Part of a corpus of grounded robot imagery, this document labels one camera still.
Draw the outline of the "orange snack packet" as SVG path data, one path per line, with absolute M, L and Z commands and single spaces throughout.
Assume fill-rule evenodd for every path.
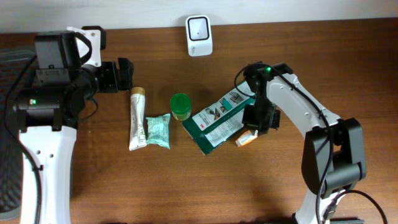
M 238 147 L 245 146 L 258 137 L 258 130 L 247 130 L 235 140 Z

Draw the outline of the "green 3M wipes package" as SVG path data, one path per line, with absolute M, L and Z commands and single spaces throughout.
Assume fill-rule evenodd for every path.
M 246 105 L 253 105 L 254 93 L 247 82 L 238 84 L 217 102 L 182 122 L 189 136 L 204 155 L 243 129 L 243 114 Z

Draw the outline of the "mint green tissue pack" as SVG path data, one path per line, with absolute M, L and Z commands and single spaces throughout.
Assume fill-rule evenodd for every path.
M 169 123 L 170 114 L 164 114 L 155 118 L 147 117 L 147 144 L 156 144 L 170 149 Z

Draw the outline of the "white tube brown cap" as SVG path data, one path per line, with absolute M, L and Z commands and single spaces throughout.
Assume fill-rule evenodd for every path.
M 144 130 L 144 110 L 145 110 L 145 89 L 142 87 L 134 87 L 131 90 L 131 128 L 129 150 L 147 146 L 146 132 Z

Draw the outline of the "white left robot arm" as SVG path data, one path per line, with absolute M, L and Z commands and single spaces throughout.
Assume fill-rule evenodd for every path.
M 22 155 L 21 223 L 70 223 L 73 148 L 81 112 L 97 93 L 132 89 L 127 58 L 104 62 L 106 31 L 99 26 L 35 36 L 33 77 L 18 93 L 13 139 Z

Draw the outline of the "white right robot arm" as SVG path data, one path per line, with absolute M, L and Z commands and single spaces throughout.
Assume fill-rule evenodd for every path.
M 292 223 L 359 223 L 358 218 L 333 218 L 338 202 L 367 174 L 359 121 L 326 109 L 285 63 L 253 63 L 240 74 L 254 99 L 244 108 L 243 126 L 262 135 L 277 129 L 285 113 L 305 140 L 301 170 L 308 190 Z

